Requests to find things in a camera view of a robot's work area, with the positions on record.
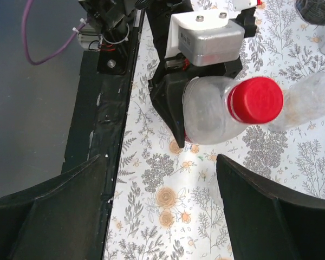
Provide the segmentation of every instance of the white tablecloth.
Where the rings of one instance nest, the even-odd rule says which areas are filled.
[[[227,1],[193,4],[194,9],[225,6],[232,11]],[[259,30],[244,41],[239,79],[269,76],[286,89],[310,73],[325,71],[325,56],[319,52],[325,27],[303,22],[293,1],[266,0],[256,17]],[[105,259],[233,259],[224,212],[208,189],[219,153],[280,184],[325,199],[325,116],[285,133],[252,126],[223,144],[179,149],[151,105],[147,80],[157,65],[146,20]]]

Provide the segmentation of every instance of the red cap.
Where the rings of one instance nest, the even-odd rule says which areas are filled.
[[[227,98],[230,114],[245,124],[265,124],[283,108],[283,93],[268,77],[254,77],[235,86]]]

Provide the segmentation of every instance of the bolt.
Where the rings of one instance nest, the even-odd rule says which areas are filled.
[[[227,14],[225,12],[221,12],[219,14],[219,18],[226,18],[227,17]]]
[[[197,22],[203,22],[203,21],[204,21],[204,17],[203,17],[202,15],[198,15],[198,16],[196,17],[196,21],[197,21]]]
[[[115,67],[115,61],[114,60],[109,60],[107,62],[107,66],[109,66],[111,69]]]

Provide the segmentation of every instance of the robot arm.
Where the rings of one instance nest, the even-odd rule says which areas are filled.
[[[125,73],[134,10],[146,12],[160,59],[148,81],[152,105],[181,148],[185,86],[195,77],[235,78],[242,70],[243,39],[255,36],[254,14],[260,2],[233,1],[241,11],[235,19],[229,19],[227,9],[193,11],[189,0],[79,0],[95,34],[101,35],[100,73]]]

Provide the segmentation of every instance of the tablecloth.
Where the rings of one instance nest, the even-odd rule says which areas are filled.
[[[195,10],[227,7],[236,16],[231,0],[192,3]],[[325,71],[319,52],[325,27],[302,21],[293,1],[265,0],[256,17],[257,34],[244,40],[240,52],[239,79],[264,75],[287,89],[310,73]],[[104,259],[233,259],[223,209],[209,192],[219,153],[325,199],[325,116],[284,133],[251,126],[219,145],[180,149],[150,101],[147,81],[157,65],[146,19]]]

